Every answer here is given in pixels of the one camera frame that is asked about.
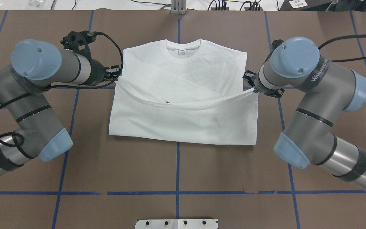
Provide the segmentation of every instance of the shirt neckline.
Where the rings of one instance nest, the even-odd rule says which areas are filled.
[[[198,59],[201,56],[202,52],[204,51],[204,45],[205,45],[205,40],[203,40],[203,39],[198,39],[196,41],[193,41],[193,42],[190,42],[187,44],[178,44],[178,43],[168,41],[166,39],[162,40],[160,42],[161,50],[162,50],[162,53],[164,54],[164,56],[166,58],[168,58],[169,60],[176,62],[176,63],[187,63],[187,62],[195,61],[196,59]],[[195,54],[193,54],[190,57],[176,58],[172,54],[170,54],[170,52],[167,49],[168,47],[176,48],[176,49],[189,49],[189,48],[199,47],[199,49],[197,50],[197,52]]]

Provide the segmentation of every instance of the white bracket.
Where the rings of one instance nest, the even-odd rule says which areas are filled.
[[[218,220],[139,220],[135,229],[218,229]]]
[[[172,0],[172,14],[186,14],[186,0]]]

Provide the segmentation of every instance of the gray robot arm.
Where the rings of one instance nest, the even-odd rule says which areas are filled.
[[[244,75],[256,92],[269,96],[280,98],[286,85],[306,93],[275,154],[301,169],[317,165],[366,190],[366,151],[330,133],[343,111],[356,111],[366,102],[366,78],[320,55],[307,38],[282,42],[258,73]]]
[[[0,138],[0,175],[36,157],[49,161],[72,147],[69,134],[42,93],[54,82],[93,86],[116,80],[117,66],[106,68],[91,58],[88,43],[95,36],[84,31],[64,37],[64,48],[74,52],[31,39],[16,45],[11,64],[0,70],[0,105],[19,98],[7,109],[19,125],[15,133],[23,138]]]

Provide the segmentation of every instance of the white t-shirt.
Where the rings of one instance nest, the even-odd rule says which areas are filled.
[[[124,50],[109,134],[256,144],[258,96],[243,91],[247,54],[199,39]]]

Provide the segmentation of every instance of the brown table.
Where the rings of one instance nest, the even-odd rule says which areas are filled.
[[[202,38],[248,53],[257,71],[272,40],[294,36],[317,45],[366,33],[366,13],[169,10],[0,11],[0,68],[22,39],[62,48],[70,31],[102,31],[122,49],[161,39]],[[366,39],[322,49],[331,59],[366,55]],[[103,37],[90,45],[105,66],[120,63]],[[366,61],[341,63],[366,77]],[[109,136],[114,87],[52,89],[45,93],[74,142],[68,155],[38,158],[0,177],[0,228],[134,228],[139,219],[219,220],[233,228],[366,228],[366,193],[315,166],[291,168],[273,153],[303,94],[260,96],[255,146],[202,145]],[[7,110],[0,133],[16,129]],[[344,113],[333,133],[366,149],[366,104]]]

